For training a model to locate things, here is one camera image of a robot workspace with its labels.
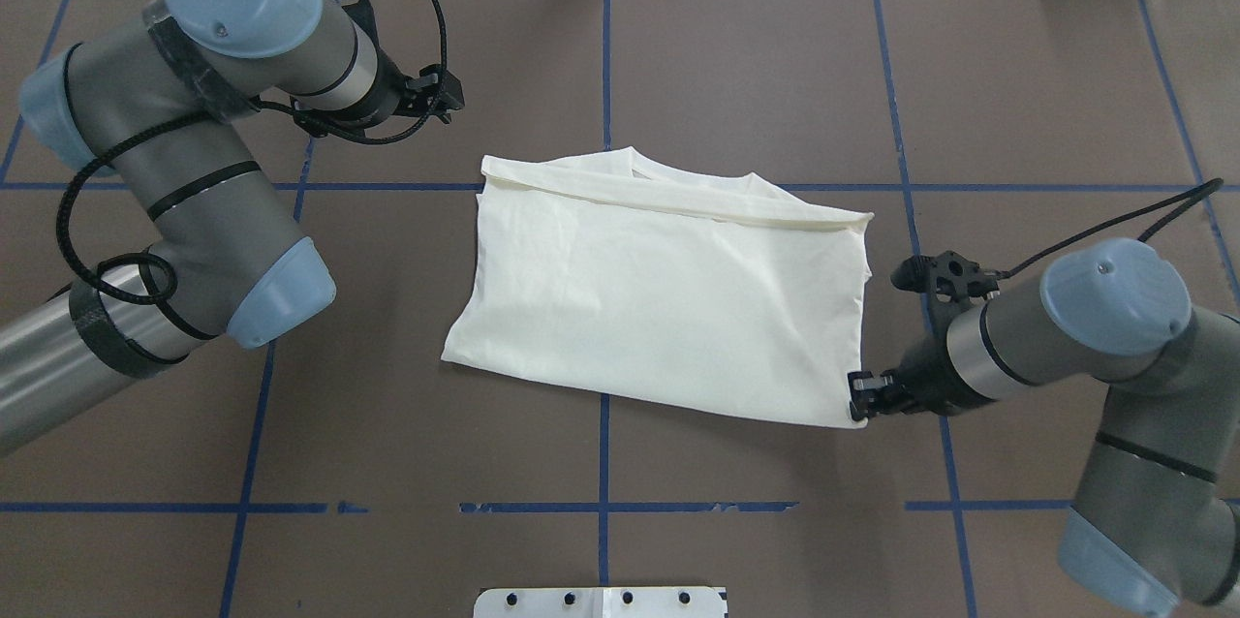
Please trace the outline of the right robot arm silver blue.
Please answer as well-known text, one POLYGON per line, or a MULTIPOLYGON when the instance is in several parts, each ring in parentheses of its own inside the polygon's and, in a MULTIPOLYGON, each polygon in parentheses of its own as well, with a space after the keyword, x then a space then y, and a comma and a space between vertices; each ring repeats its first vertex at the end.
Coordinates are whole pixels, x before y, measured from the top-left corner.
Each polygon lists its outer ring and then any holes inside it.
POLYGON ((1052 383, 1104 383, 1058 547, 1063 573, 1143 617, 1184 602, 1238 614, 1238 508, 1216 491, 1238 437, 1238 319, 1197 307, 1169 261, 1109 238, 1001 290, 955 252, 915 256, 898 290, 931 333, 880 374, 849 374, 849 414, 959 416, 1052 383))

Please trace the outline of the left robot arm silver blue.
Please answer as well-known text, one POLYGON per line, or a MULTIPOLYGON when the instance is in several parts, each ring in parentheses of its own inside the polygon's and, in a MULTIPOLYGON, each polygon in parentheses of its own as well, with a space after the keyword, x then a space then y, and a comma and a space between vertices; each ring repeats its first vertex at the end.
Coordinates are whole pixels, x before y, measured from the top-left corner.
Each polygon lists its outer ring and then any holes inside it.
POLYGON ((464 105, 439 57, 408 76, 370 0, 153 0, 19 88, 19 114, 74 177, 55 235, 74 273, 2 330, 2 453, 217 336, 267 345, 336 284, 236 132, 272 110, 309 137, 387 145, 464 105))

